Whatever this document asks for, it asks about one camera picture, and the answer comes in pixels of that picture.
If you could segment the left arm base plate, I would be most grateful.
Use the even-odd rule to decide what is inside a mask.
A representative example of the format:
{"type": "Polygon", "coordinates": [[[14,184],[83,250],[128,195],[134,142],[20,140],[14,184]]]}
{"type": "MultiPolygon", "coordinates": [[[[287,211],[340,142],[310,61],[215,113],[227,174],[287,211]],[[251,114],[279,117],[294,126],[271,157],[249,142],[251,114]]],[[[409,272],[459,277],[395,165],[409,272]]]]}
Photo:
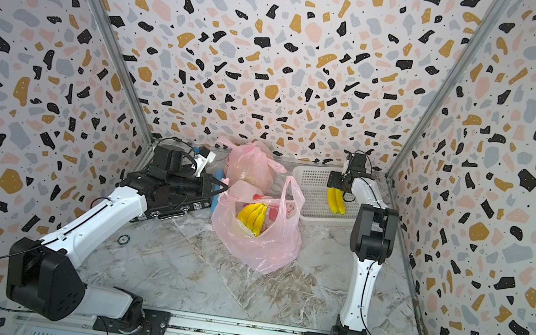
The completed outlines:
{"type": "Polygon", "coordinates": [[[171,312],[142,307],[130,308],[121,319],[98,318],[92,329],[110,335],[165,335],[171,312]]]}

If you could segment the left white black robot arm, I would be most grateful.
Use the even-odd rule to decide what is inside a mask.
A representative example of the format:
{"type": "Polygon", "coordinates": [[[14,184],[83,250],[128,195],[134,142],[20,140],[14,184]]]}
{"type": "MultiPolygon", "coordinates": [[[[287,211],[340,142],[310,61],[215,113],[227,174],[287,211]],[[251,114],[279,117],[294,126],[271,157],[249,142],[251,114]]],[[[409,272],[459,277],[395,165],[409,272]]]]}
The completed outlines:
{"type": "Polygon", "coordinates": [[[206,147],[184,151],[158,145],[141,170],[129,173],[109,196],[63,228],[11,247],[6,296],[51,321],[96,316],[107,330],[137,333],[145,325],[143,299],[133,292],[84,283],[78,270],[121,227],[210,208],[228,187],[207,172],[216,159],[206,147]]]}

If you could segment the yellow banana bunch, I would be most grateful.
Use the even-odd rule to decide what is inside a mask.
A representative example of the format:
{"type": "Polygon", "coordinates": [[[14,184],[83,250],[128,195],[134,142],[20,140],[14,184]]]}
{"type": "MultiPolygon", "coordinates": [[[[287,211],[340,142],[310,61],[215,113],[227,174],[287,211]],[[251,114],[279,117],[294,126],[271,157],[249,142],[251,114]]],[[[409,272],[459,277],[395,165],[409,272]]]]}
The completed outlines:
{"type": "Polygon", "coordinates": [[[237,220],[239,220],[251,234],[258,237],[261,235],[262,229],[264,228],[267,211],[268,206],[264,203],[252,203],[241,210],[237,215],[237,220]]]}
{"type": "Polygon", "coordinates": [[[346,206],[343,199],[343,192],[341,190],[338,190],[337,188],[329,188],[327,202],[329,209],[333,214],[346,214],[346,206]]]}

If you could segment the pink plastic bag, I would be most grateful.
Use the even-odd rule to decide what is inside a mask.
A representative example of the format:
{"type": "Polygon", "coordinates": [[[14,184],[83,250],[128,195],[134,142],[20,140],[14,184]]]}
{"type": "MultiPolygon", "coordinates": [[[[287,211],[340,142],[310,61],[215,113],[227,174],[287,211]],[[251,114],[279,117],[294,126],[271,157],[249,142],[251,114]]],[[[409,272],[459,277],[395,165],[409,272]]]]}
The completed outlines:
{"type": "Polygon", "coordinates": [[[299,219],[305,202],[293,176],[285,180],[279,198],[266,196],[241,180],[219,195],[211,223],[232,255],[268,274],[297,258],[302,245],[299,219]]]}
{"type": "Polygon", "coordinates": [[[235,145],[230,139],[219,138],[217,142],[230,149],[224,173],[230,186],[238,181],[255,186],[267,193],[275,183],[275,174],[285,174],[286,168],[275,161],[272,152],[263,142],[235,145]]]}

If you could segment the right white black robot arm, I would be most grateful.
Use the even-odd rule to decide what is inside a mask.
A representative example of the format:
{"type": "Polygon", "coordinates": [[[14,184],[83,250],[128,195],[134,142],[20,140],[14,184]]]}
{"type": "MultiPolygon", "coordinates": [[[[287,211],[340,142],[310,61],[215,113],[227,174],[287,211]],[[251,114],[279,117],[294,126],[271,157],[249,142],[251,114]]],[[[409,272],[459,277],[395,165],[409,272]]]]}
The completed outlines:
{"type": "Polygon", "coordinates": [[[349,244],[354,259],[351,284],[329,335],[371,335],[367,313],[376,277],[394,250],[399,214],[382,201],[371,170],[368,155],[355,151],[347,156],[341,172],[329,173],[327,202],[330,211],[345,214],[346,194],[360,204],[349,244]]]}

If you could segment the black flat case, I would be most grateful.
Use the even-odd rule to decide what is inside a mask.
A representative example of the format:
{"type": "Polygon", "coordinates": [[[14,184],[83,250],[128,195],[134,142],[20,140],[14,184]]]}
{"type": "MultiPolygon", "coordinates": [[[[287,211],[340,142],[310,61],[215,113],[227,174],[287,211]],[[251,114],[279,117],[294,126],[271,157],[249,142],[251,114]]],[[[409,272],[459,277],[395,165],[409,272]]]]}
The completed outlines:
{"type": "Polygon", "coordinates": [[[190,211],[208,210],[212,204],[211,196],[206,198],[170,193],[164,188],[147,191],[144,196],[147,210],[138,217],[131,219],[131,223],[143,222],[149,219],[165,220],[172,217],[181,217],[190,211]]]}

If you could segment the white plastic basket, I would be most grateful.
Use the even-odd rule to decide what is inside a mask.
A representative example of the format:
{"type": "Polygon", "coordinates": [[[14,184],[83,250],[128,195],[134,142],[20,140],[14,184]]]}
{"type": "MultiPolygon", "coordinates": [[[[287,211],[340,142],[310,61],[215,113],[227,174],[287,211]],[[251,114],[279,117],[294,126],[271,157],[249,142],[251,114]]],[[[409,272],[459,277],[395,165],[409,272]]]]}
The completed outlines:
{"type": "Polygon", "coordinates": [[[326,227],[352,227],[357,218],[361,203],[370,203],[376,207],[386,207],[382,194],[375,180],[359,177],[354,179],[349,189],[356,196],[348,197],[344,202],[345,215],[334,214],[327,200],[327,182],[331,171],[339,171],[330,167],[299,166],[293,170],[293,177],[298,182],[306,199],[300,213],[303,224],[326,227]]]}

